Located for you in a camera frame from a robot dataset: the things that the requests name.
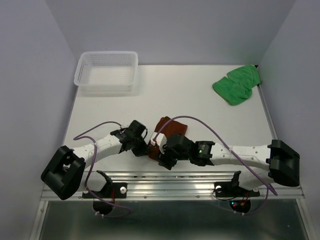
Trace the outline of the brown towel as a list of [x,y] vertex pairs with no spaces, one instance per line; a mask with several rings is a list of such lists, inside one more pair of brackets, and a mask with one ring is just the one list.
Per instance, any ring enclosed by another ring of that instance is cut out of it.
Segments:
[[[155,129],[153,131],[154,134],[156,134],[161,127],[167,123],[171,118],[168,116],[162,117],[157,125],[155,126]],[[182,124],[178,121],[171,121],[162,131],[161,134],[164,134],[166,138],[170,137],[172,134],[181,134],[185,135],[187,132],[188,126],[186,124]],[[151,140],[149,140],[148,143],[148,157],[152,160],[157,160],[157,154],[160,152],[158,146],[152,146]]]

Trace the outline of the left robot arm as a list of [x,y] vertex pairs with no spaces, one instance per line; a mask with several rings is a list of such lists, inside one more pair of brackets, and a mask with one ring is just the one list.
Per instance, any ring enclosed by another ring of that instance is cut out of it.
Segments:
[[41,180],[61,199],[67,200],[76,192],[86,190],[85,169],[109,156],[132,151],[136,157],[148,154],[145,137],[148,129],[137,120],[129,126],[121,126],[100,140],[86,136],[88,131],[76,136],[74,140],[89,139],[92,143],[69,148],[61,146],[43,170]]

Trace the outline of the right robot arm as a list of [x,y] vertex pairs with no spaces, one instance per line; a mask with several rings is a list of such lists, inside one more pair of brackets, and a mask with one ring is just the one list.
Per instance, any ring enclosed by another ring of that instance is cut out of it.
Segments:
[[179,133],[170,137],[156,133],[150,143],[159,148],[158,163],[168,170],[177,161],[189,161],[200,167],[244,166],[246,170],[236,171],[230,182],[235,195],[272,183],[285,187],[300,185],[300,155],[278,139],[269,145],[226,146],[213,141],[193,142]]

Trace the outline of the white plastic perforated basket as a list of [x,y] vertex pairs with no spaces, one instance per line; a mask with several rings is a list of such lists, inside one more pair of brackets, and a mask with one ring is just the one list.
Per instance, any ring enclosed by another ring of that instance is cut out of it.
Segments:
[[73,82],[87,91],[130,92],[138,64],[134,51],[87,51],[78,60]]

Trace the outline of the green towel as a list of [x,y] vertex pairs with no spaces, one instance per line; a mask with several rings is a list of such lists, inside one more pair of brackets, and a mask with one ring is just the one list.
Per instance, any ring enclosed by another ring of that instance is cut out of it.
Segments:
[[248,100],[253,88],[261,83],[257,68],[245,65],[233,69],[212,84],[213,90],[229,105],[237,106]]

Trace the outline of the aluminium rail frame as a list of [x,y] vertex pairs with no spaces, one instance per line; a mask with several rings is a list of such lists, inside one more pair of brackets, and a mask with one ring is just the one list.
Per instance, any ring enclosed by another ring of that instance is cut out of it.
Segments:
[[253,199],[258,212],[249,217],[234,213],[225,198],[215,196],[220,183],[231,180],[227,167],[216,171],[116,172],[116,182],[127,183],[127,197],[133,214],[132,228],[123,228],[120,218],[107,225],[84,206],[90,199],[81,193],[60,201],[44,187],[31,239],[192,239],[196,233],[204,240],[312,240],[309,214],[300,187],[277,185],[278,196],[265,187]]

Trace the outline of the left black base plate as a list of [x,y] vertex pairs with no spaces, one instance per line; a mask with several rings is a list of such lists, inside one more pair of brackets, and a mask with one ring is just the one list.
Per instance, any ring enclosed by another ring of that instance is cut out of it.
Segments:
[[94,183],[89,184],[89,189],[102,199],[125,199],[128,184],[126,182]]

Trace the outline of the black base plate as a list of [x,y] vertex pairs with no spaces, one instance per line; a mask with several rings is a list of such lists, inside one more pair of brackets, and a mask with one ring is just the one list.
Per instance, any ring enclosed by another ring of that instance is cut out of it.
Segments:
[[214,183],[213,195],[217,198],[242,198],[242,197],[259,197],[260,192],[246,190],[233,185],[230,181],[220,181]]
[[102,199],[125,199],[128,184],[126,182],[94,183],[89,184],[89,189]]

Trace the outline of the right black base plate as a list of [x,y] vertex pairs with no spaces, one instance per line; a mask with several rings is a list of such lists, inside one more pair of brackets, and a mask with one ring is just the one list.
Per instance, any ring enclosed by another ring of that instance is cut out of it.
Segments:
[[214,183],[213,195],[217,198],[242,198],[242,197],[259,197],[260,192],[246,190],[233,185],[230,181],[220,181]]

